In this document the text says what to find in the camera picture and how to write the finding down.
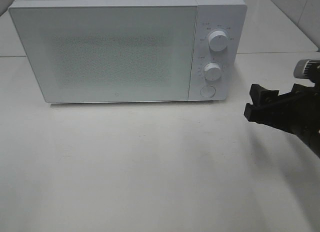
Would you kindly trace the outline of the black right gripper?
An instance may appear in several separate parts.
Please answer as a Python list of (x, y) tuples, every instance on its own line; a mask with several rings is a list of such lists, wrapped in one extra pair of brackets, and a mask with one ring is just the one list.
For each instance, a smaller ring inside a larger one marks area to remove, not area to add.
[(250, 122), (264, 124), (296, 135), (317, 156), (320, 155), (320, 60), (303, 59), (294, 68), (293, 76), (308, 79), (314, 86), (294, 84), (291, 92), (280, 95), (252, 84), (251, 104), (244, 116)]

